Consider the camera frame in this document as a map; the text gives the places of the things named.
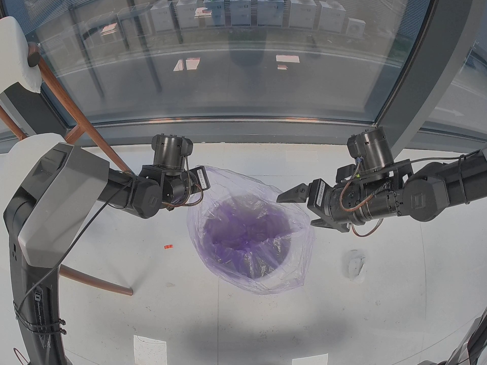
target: window frame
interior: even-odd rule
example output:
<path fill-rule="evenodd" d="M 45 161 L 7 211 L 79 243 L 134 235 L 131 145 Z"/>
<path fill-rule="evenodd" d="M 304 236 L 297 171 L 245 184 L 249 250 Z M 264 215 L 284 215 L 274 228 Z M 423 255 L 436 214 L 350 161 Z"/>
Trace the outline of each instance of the window frame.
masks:
<path fill-rule="evenodd" d="M 7 14 L 0 0 L 0 16 Z M 372 122 L 307 118 L 215 117 L 114 121 L 95 124 L 109 144 L 150 143 L 161 131 L 194 142 L 345 144 L 352 134 L 383 126 L 394 155 L 404 148 L 470 151 L 483 147 L 487 135 L 448 133 L 422 128 L 460 69 L 475 38 L 486 0 L 431 0 L 422 28 L 388 101 Z M 0 95 L 17 111 L 29 132 L 70 130 L 43 91 L 33 94 L 16 84 Z M 0 136 L 0 152 L 16 142 Z M 78 145 L 92 146 L 85 136 Z"/>

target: crumpled plastic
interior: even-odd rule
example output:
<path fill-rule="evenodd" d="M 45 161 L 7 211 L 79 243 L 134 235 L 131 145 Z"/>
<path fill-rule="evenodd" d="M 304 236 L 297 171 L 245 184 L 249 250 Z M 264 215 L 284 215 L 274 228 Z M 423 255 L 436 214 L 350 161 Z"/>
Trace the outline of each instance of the crumpled plastic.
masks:
<path fill-rule="evenodd" d="M 188 210 L 198 255 L 217 277 L 255 294 L 282 293 L 304 284 L 314 230 L 297 204 L 258 179 L 205 167 L 210 189 Z"/>

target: white floor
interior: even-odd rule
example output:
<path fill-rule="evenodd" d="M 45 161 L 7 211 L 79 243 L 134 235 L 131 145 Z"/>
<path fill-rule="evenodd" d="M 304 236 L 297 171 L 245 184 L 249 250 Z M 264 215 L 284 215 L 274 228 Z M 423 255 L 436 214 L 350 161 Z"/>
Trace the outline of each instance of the white floor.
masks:
<path fill-rule="evenodd" d="M 117 151 L 134 171 L 152 163 L 148 145 Z M 407 150 L 399 159 L 436 154 L 443 153 Z M 333 184 L 336 168 L 348 163 L 346 147 L 328 145 L 197 144 L 190 157 L 191 167 L 228 168 L 281 190 L 318 177 Z M 421 224 L 390 218 L 365 239 L 316 229 L 304 286 L 266 296 L 206 269 L 188 237 L 186 208 L 149 220 L 108 208 L 65 264 L 135 293 L 115 295 L 61 277 L 66 354 L 74 365 L 131 365 L 133 336 L 140 335 L 167 342 L 169 365 L 291 365 L 325 353 L 332 365 L 446 360 L 487 305 L 486 208 L 487 199 L 480 200 Z M 11 364 L 12 347 L 25 349 L 3 226 L 0 231 L 0 352 L 6 353 L 0 362 Z M 167 244 L 174 247 L 165 250 Z M 366 255 L 362 283 L 344 275 L 351 250 Z"/>

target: trash bag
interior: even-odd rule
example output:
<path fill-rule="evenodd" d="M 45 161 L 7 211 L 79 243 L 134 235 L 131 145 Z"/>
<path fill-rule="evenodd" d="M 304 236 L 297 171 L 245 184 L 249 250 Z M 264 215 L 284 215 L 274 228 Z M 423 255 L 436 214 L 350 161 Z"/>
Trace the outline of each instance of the trash bag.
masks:
<path fill-rule="evenodd" d="M 297 204 L 278 204 L 281 191 L 230 170 L 205 167 L 211 188 L 187 213 L 191 240 L 216 276 L 255 294 L 303 285 L 314 230 Z"/>

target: robotic arm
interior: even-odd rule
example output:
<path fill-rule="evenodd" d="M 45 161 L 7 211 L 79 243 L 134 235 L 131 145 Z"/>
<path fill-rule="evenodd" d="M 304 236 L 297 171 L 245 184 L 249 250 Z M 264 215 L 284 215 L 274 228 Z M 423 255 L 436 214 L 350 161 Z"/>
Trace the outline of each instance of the robotic arm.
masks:
<path fill-rule="evenodd" d="M 136 176 L 110 169 L 107 161 L 79 147 L 58 143 L 39 159 L 7 205 L 3 219 L 14 308 L 32 365 L 70 364 L 61 339 L 66 332 L 58 311 L 58 267 L 86 229 L 73 241 L 97 200 L 149 218 L 162 208 L 198 204 L 210 188 L 204 167 L 187 167 L 191 140 L 156 135 L 152 149 L 153 164 Z M 201 197 L 188 204 L 197 192 Z"/>
<path fill-rule="evenodd" d="M 373 219 L 409 215 L 427 222 L 447 207 L 487 197 L 487 149 L 394 163 L 381 127 L 350 137 L 347 147 L 356 162 L 337 170 L 334 187 L 315 179 L 280 194 L 277 202 L 307 202 L 320 217 L 311 222 L 313 226 L 343 233 L 351 227 L 358 235 L 355 226 Z M 412 171 L 414 162 L 447 159 L 456 161 L 430 162 L 417 173 Z"/>

